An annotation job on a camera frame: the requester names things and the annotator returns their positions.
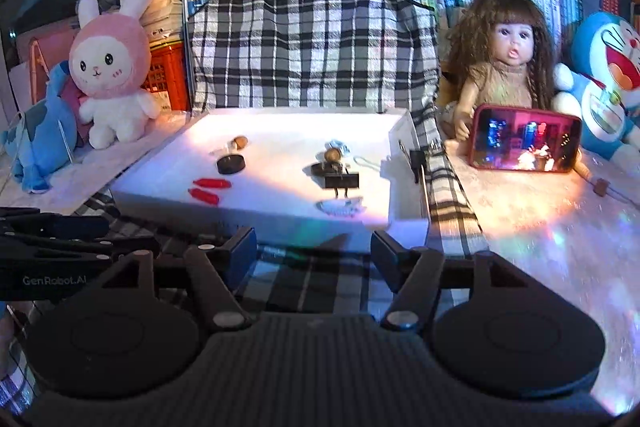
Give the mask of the clear plastic cup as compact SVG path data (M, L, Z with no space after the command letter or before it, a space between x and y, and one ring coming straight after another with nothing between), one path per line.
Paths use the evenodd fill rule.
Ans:
M364 209L361 197L320 200L317 207L326 215L333 217L354 217Z

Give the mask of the black round cap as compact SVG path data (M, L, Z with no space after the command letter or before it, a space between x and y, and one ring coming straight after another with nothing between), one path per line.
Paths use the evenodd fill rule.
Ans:
M232 174L241 172L246 164L245 158L241 154L227 154L221 156L216 161L217 170L223 176L231 176Z

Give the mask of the blue small toy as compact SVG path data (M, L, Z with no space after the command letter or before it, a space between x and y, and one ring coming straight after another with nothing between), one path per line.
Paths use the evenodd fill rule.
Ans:
M342 141L331 140L326 142L326 148L329 150L330 148L336 148L342 156L348 156L350 154L349 147Z

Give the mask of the brown walnut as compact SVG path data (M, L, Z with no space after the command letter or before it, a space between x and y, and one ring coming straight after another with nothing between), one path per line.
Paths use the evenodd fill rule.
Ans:
M238 135L230 142L233 150L243 150L248 144L248 139L245 135Z

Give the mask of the red hair clip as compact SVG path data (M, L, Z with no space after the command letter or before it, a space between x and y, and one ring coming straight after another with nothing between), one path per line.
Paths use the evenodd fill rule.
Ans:
M215 193L203 190L199 187L191 187L188 190L190 196L204 204L217 206L219 204L219 196Z
M193 184L201 188L230 188L232 184L227 179L200 178L193 181Z

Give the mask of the blue plush toy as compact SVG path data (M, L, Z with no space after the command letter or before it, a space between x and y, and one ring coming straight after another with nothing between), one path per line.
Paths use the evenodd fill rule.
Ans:
M11 176L26 193L47 192L51 174L72 161L79 133L72 106L62 98L68 80L68 62L55 65L44 98L1 133Z

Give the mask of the white cardboard box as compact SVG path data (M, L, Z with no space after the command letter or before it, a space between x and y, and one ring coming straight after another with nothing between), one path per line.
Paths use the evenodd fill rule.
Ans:
M245 135L248 144L230 142ZM326 142L344 142L342 156ZM430 213L423 176L414 174L409 154L418 147L405 109L380 113L362 108L223 108L195 119L137 162L111 186L125 216L175 231L231 235L253 228L264 244L322 248L365 254L374 232L386 232L401 246L425 244ZM231 176L216 161L241 154L245 168ZM354 217L328 216L320 200L346 198L324 188L331 166L358 172L360 184L347 197L361 197ZM217 206L192 198L200 178L227 179L230 188L203 188L219 196Z

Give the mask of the black binder clip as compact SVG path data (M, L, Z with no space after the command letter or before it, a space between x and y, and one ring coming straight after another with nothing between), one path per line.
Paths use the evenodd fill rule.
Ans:
M358 172L350 172L341 166L331 166L322 174L324 188L333 190L335 197L344 192L344 196L348 196L349 190L356 190L360 184L360 176Z

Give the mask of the red case smartphone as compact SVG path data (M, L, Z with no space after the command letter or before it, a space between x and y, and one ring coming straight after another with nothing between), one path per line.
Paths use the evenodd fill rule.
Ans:
M551 110L482 105L473 119L469 164L482 170L562 172L572 170L582 120Z

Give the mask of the red plastic crate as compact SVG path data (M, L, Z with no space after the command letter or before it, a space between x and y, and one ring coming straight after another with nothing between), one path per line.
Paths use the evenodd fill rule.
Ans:
M150 71L142 88L160 101L162 109L185 112L191 109L181 41L168 42L151 49Z

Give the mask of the pink white bunny plush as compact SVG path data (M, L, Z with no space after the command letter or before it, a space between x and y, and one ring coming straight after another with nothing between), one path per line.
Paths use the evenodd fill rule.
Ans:
M148 122L160 116L156 98L142 88L151 51L140 17L151 1L122 0L118 11L101 13L98 0L79 0L80 31L68 64L86 96L78 115L90 126L89 143L96 150L139 140Z

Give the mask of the pink bag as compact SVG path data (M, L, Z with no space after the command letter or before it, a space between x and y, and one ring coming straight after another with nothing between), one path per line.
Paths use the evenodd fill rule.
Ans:
M56 64L68 59L78 31L78 28L55 29L29 40L28 66L32 104L46 95L50 72Z

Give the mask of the brown haired doll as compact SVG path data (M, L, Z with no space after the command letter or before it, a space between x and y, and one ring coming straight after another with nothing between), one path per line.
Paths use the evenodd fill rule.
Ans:
M456 91L442 114L448 138L469 139L482 105L551 108L552 42L532 0L474 0L450 30L449 42L447 65Z

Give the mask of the black white plaid cloth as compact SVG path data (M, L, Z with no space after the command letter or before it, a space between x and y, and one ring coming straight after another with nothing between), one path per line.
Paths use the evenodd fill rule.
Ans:
M196 110L218 107L408 108L426 145L426 191L431 226L426 246L448 257L488 249L462 184L436 131L436 16L407 0L209 0L195 14ZM79 196L79 188L70 190ZM100 216L108 238L154 234L164 253L179 254L189 235L120 217L106 186L73 215ZM378 315L390 291L363 257L258 247L259 259L236 294L250 312L368 311ZM18 338L51 309L47 301L13 303L9 362L1 380L1 408L20 415L36 384Z

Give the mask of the Doraemon plush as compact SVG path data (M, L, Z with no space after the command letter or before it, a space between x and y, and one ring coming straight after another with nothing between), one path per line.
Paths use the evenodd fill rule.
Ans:
M582 120L580 145L639 173L639 34L618 15L595 12L578 26L570 62L554 66L552 109Z

